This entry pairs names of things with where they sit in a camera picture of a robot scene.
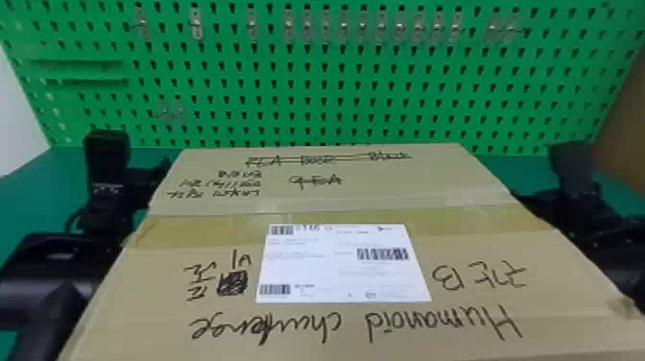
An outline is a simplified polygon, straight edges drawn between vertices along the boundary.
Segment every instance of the black marker writing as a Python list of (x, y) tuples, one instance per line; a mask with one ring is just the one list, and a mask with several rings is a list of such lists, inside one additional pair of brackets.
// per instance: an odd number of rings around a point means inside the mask
[(441, 283), (447, 291), (457, 291), (465, 287), (462, 277), (454, 267), (441, 265), (432, 272), (432, 278)]
[(343, 180), (341, 180), (338, 176), (335, 174), (332, 174), (331, 177), (321, 177), (321, 176), (311, 176), (310, 178), (305, 178), (301, 176), (292, 176), (289, 179), (290, 183), (293, 184), (298, 184), (300, 186), (300, 190), (304, 190), (304, 185), (305, 184), (312, 184), (313, 186), (318, 186), (318, 185), (331, 185), (331, 184), (338, 184), (341, 185), (343, 184)]
[(378, 161), (378, 160), (412, 159), (403, 152), (367, 152), (356, 155), (319, 155), (319, 156), (250, 156), (244, 163), (247, 167), (269, 167), (282, 164), (319, 165), (336, 164), (344, 161)]
[(368, 329), (368, 341), (373, 344), (378, 331), (383, 334), (393, 333), (397, 329), (437, 329), (447, 326), (462, 328), (467, 326), (491, 327), (501, 341), (506, 341), (509, 331), (518, 338), (524, 335), (515, 321), (509, 316), (502, 304), (497, 307), (502, 315), (501, 319), (495, 320), (485, 306), (459, 306), (439, 311), (395, 311), (395, 312), (371, 312), (365, 315), (365, 323)]
[(343, 317), (338, 312), (329, 312), (324, 316), (305, 315), (291, 317), (287, 320), (274, 320), (274, 315), (268, 313), (263, 316), (253, 316), (237, 324), (217, 323), (216, 319), (223, 315), (223, 312), (216, 312), (210, 318), (199, 318), (190, 323), (189, 326), (198, 326), (191, 334), (191, 339), (200, 339), (206, 332), (210, 332), (213, 338), (218, 338), (226, 332), (239, 336), (250, 334), (259, 336), (258, 346), (262, 346), (269, 341), (274, 331), (279, 333), (285, 333), (287, 331), (314, 331), (321, 334), (321, 344), (325, 344), (329, 333), (337, 331), (343, 324)]

